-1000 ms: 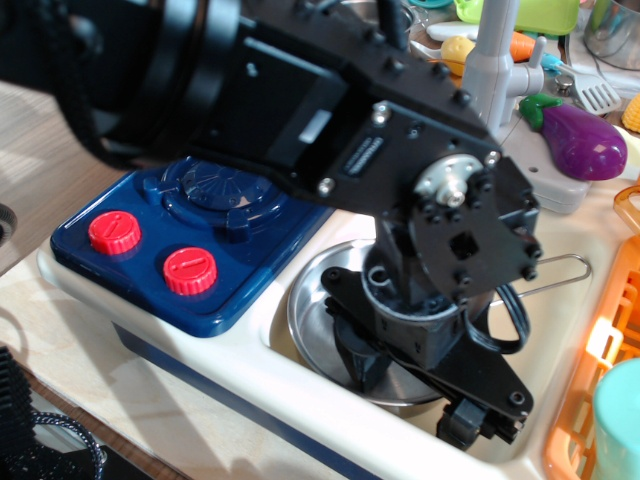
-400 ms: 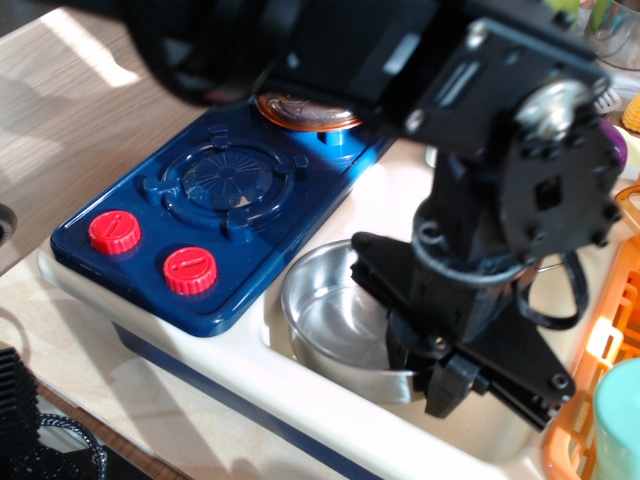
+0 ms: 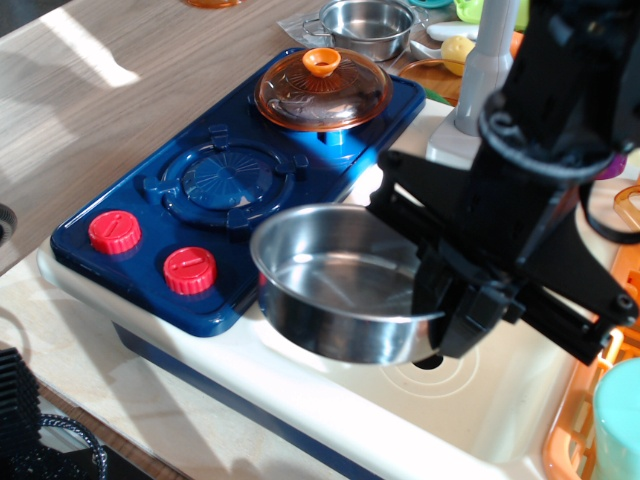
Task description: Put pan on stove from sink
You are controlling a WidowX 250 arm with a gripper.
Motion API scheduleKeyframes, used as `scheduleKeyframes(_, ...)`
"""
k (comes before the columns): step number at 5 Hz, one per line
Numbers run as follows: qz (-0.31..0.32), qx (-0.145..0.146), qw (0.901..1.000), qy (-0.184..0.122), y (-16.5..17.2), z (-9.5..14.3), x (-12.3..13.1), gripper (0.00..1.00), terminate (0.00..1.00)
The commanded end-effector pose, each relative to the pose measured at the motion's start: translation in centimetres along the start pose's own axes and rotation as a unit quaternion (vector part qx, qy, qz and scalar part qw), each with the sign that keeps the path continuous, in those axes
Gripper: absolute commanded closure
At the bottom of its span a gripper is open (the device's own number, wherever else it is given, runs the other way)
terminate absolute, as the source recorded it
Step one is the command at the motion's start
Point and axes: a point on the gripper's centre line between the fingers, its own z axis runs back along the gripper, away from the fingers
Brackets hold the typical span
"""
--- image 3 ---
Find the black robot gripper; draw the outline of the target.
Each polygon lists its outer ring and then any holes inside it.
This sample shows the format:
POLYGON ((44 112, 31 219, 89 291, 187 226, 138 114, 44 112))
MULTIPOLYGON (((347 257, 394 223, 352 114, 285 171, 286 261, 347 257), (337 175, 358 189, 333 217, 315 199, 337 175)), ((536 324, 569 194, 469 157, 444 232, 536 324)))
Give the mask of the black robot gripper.
POLYGON ((528 141, 501 93, 489 97, 479 132, 467 170, 397 151, 379 157, 369 209, 417 247, 411 313, 441 313, 432 332, 446 357, 463 357, 500 321, 524 321, 590 364, 639 313, 576 225, 598 167, 578 152, 558 162, 528 141))

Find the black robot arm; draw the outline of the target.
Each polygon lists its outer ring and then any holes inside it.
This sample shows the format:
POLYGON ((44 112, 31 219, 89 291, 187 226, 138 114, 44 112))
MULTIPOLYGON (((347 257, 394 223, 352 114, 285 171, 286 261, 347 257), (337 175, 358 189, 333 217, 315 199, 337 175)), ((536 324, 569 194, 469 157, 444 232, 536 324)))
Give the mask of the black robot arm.
POLYGON ((639 5, 535 1, 502 88, 478 120, 467 170, 379 158, 369 209, 417 247, 412 314, 368 341, 369 360, 459 358, 523 320, 583 363, 636 302, 592 256, 575 214, 639 143, 639 5))

